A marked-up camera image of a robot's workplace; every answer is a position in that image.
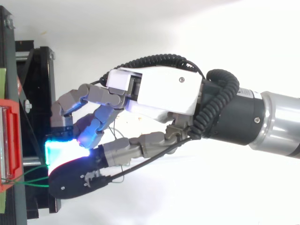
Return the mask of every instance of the white wall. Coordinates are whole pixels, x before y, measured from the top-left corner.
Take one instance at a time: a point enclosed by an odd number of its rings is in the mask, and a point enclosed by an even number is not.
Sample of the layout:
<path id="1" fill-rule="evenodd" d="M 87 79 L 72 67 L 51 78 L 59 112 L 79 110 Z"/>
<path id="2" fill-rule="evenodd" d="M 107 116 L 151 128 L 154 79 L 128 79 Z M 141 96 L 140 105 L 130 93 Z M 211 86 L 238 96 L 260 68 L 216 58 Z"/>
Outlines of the white wall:
<path id="1" fill-rule="evenodd" d="M 241 87 L 299 92 L 297 0 L 0 0 L 15 15 L 16 39 L 56 52 L 57 98 L 123 62 L 176 53 L 203 72 L 222 68 Z M 86 107 L 76 119 L 89 110 Z M 138 136 L 163 126 L 121 115 Z M 112 140 L 107 134 L 104 141 Z M 116 173 L 120 168 L 113 168 Z M 188 143 L 94 193 L 41 211 L 31 225 L 300 224 L 300 161 L 223 142 Z"/>

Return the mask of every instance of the coiled cord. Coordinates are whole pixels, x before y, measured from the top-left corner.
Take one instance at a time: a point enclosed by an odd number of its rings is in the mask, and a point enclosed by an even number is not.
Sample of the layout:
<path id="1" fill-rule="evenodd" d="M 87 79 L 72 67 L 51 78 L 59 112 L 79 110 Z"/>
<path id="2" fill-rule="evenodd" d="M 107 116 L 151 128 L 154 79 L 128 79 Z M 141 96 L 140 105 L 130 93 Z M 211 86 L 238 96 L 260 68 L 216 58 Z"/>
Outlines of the coiled cord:
<path id="1" fill-rule="evenodd" d="M 207 79 L 212 82 L 224 82 L 224 88 L 194 116 L 193 125 L 188 135 L 195 140 L 201 139 L 208 125 L 218 116 L 222 109 L 236 96 L 240 83 L 230 72 L 222 69 L 214 69 L 207 73 Z"/>
<path id="2" fill-rule="evenodd" d="M 136 60 L 132 60 L 125 64 L 121 64 L 114 69 L 118 69 L 120 67 L 124 68 L 143 68 L 143 67 L 153 67 L 153 66 L 166 66 L 166 67 L 174 67 L 178 69 L 188 70 L 192 72 L 198 72 L 203 79 L 205 79 L 202 71 L 192 62 L 187 61 L 186 58 L 181 57 L 180 55 L 174 54 L 161 54 L 161 55 L 152 55 L 143 58 L 139 58 Z M 102 86 L 106 87 L 106 82 L 108 78 L 109 71 L 104 74 L 98 82 L 93 82 L 92 84 L 100 83 Z"/>

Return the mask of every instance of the glowing blue light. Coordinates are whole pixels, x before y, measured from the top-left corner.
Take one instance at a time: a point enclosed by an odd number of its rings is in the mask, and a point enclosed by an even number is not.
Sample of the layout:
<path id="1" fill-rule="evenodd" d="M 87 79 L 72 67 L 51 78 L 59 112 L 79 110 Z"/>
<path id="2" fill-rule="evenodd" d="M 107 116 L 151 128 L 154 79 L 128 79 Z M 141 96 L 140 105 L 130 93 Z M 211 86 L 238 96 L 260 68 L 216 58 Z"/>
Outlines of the glowing blue light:
<path id="1" fill-rule="evenodd" d="M 48 174 L 56 167 L 71 160 L 89 156 L 90 151 L 81 147 L 76 139 L 68 142 L 48 140 L 45 142 L 45 159 L 48 166 Z"/>

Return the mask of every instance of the screw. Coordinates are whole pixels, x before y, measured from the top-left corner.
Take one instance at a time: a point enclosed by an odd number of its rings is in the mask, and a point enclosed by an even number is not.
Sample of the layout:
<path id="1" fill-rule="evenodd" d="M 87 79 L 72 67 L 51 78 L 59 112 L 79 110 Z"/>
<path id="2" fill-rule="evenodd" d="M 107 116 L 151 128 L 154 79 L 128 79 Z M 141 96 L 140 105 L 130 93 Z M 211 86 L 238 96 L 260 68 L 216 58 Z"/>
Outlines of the screw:
<path id="1" fill-rule="evenodd" d="M 9 29 L 13 30 L 15 28 L 14 21 L 13 21 L 13 16 L 12 15 L 7 15 L 5 20 L 4 20 L 4 24 Z"/>
<path id="2" fill-rule="evenodd" d="M 254 118 L 254 123 L 259 123 L 260 121 L 261 121 L 261 119 L 259 117 Z"/>
<path id="3" fill-rule="evenodd" d="M 55 52 L 50 52 L 49 57 L 51 60 L 55 60 Z"/>
<path id="4" fill-rule="evenodd" d="M 25 107 L 26 113 L 29 113 L 30 109 L 32 109 L 32 104 L 30 103 L 30 101 L 28 99 L 25 100 L 24 107 Z"/>

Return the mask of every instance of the black metal frame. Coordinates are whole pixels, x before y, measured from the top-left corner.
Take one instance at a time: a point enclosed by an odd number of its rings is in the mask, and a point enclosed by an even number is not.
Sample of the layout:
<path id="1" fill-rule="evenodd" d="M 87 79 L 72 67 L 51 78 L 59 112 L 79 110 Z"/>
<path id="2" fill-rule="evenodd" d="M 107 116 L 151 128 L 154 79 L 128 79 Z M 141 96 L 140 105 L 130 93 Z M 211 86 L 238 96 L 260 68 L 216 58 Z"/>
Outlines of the black metal frame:
<path id="1" fill-rule="evenodd" d="M 16 41 L 16 46 L 21 46 L 20 42 L 24 41 Z M 17 62 L 18 76 L 22 85 L 19 99 L 22 106 L 23 157 L 38 156 L 40 161 L 45 163 L 44 144 L 46 137 L 51 133 L 51 106 L 55 101 L 52 50 L 49 47 L 37 49 L 23 47 L 22 51 L 29 52 L 26 61 Z M 24 107 L 26 99 L 32 104 L 29 113 L 26 113 Z M 25 181 L 47 175 L 47 168 L 40 168 L 25 175 Z M 48 180 L 40 181 L 40 184 L 48 184 Z M 49 195 L 47 188 L 29 186 L 26 186 L 26 204 L 28 219 L 38 218 L 38 209 L 49 208 L 50 213 L 55 213 L 61 206 L 60 200 Z"/>
<path id="2" fill-rule="evenodd" d="M 45 162 L 44 143 L 50 134 L 51 105 L 55 101 L 53 59 L 49 47 L 33 48 L 33 41 L 16 41 L 14 30 L 5 20 L 10 13 L 0 6 L 0 68 L 6 68 L 6 98 L 20 102 L 23 157 L 37 156 Z M 15 52 L 29 52 L 26 61 L 16 61 Z M 22 86 L 18 94 L 18 78 Z M 33 107 L 26 113 L 24 101 Z M 32 180 L 48 175 L 47 168 L 40 168 L 25 175 Z M 60 200 L 49 195 L 47 188 L 14 185 L 7 190 L 5 214 L 0 214 L 1 225 L 26 225 L 27 219 L 38 218 L 38 209 L 49 208 L 58 212 Z"/>

